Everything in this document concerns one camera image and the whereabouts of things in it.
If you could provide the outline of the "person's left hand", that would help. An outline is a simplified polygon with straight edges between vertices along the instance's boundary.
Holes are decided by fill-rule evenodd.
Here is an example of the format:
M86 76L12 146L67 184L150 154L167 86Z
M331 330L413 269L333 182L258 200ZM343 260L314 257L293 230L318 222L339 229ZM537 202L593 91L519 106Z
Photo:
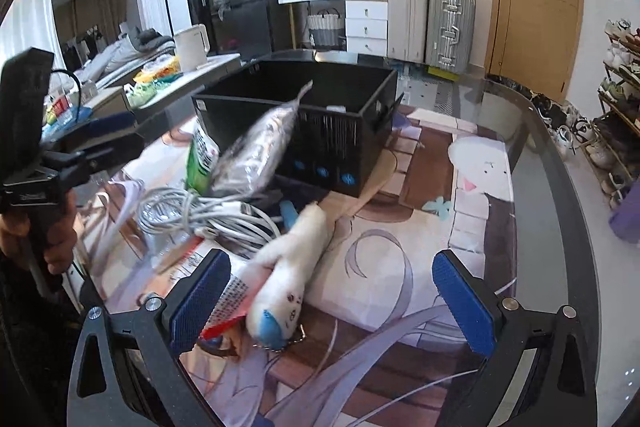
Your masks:
M76 194L69 191L65 195L65 208L54 225L49 225L47 233L41 231L36 239L42 240L42 257L51 274L65 272L74 260L73 249L77 242L74 229L76 219ZM1 252L22 269L29 264L23 243L29 238L32 222L22 210L10 210L1 216Z

